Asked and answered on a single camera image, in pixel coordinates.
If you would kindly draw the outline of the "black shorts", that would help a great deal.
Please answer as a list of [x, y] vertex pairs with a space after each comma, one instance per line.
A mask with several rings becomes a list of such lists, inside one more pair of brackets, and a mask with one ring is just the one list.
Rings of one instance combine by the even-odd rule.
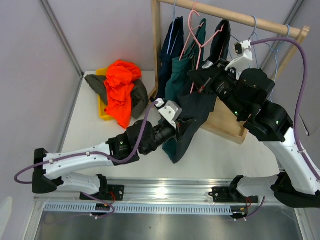
[[[211, 40], [210, 55], [206, 60], [200, 64], [201, 67], [208, 67], [216, 63], [219, 59], [226, 60], [228, 57], [229, 43], [231, 38], [231, 27], [228, 20], [222, 20], [216, 27], [215, 32], [224, 24], [222, 32], [218, 33], [213, 40]], [[201, 94], [197, 88], [193, 86], [190, 90], [191, 94], [195, 94], [195, 113], [200, 115], [199, 128], [207, 121], [211, 112], [214, 111], [217, 96], [215, 94]]]

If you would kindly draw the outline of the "orange mesh shorts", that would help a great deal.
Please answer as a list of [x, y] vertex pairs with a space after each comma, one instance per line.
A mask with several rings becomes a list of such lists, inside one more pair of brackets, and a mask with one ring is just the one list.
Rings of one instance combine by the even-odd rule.
[[131, 92], [134, 82], [141, 76], [141, 69], [132, 62], [117, 60], [107, 67], [103, 82], [107, 95], [104, 112], [113, 117], [123, 129], [129, 126], [132, 113]]

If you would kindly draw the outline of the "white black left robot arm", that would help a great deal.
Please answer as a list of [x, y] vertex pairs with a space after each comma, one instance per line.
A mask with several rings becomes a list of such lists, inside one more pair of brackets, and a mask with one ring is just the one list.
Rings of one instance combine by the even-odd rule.
[[79, 171], [137, 162], [141, 155], [156, 151], [169, 140], [181, 140], [194, 122], [196, 120], [193, 118], [179, 118], [175, 126], [166, 120], [153, 126], [147, 120], [138, 120], [123, 134], [86, 149], [49, 153], [44, 148], [38, 148], [34, 151], [32, 192], [48, 194], [56, 190], [67, 190], [80, 192], [81, 199], [93, 196], [103, 200], [109, 193], [107, 178], [102, 174], [83, 175]]

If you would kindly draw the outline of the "teal green shorts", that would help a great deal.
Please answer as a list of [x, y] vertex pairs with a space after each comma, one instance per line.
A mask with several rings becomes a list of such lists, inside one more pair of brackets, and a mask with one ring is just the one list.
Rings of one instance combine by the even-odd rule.
[[178, 57], [172, 60], [172, 75], [165, 87], [165, 99], [174, 101], [182, 108], [180, 117], [183, 120], [193, 120], [180, 141], [171, 138], [162, 145], [162, 149], [174, 164], [183, 158], [195, 133], [200, 128], [198, 121], [201, 117], [196, 114], [196, 103], [194, 102], [196, 95], [190, 93], [193, 82], [188, 76], [188, 72], [200, 66], [203, 58], [204, 53], [193, 40], [183, 53], [179, 53]]

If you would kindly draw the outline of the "olive green shorts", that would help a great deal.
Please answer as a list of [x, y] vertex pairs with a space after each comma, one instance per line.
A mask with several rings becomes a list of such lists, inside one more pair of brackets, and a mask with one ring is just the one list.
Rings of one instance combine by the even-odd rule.
[[[104, 81], [107, 79], [102, 75], [89, 74], [84, 77], [85, 81], [91, 87], [91, 89], [98, 94], [102, 102], [107, 106], [108, 97], [107, 89], [104, 84]], [[133, 82], [134, 87], [130, 93], [132, 107], [131, 107], [131, 116], [134, 119], [138, 119], [146, 107], [148, 106], [149, 98], [147, 89], [141, 79], [137, 79]]]

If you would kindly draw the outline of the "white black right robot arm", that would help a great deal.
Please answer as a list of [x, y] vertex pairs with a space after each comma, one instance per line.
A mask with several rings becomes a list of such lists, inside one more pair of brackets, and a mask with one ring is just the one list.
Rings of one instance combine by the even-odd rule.
[[236, 176], [228, 187], [234, 202], [245, 197], [275, 197], [291, 208], [319, 208], [320, 184], [316, 180], [294, 136], [294, 123], [287, 111], [268, 97], [275, 83], [261, 70], [247, 68], [239, 78], [220, 60], [188, 76], [201, 94], [215, 94], [244, 123], [256, 139], [276, 157], [279, 174], [269, 177]]

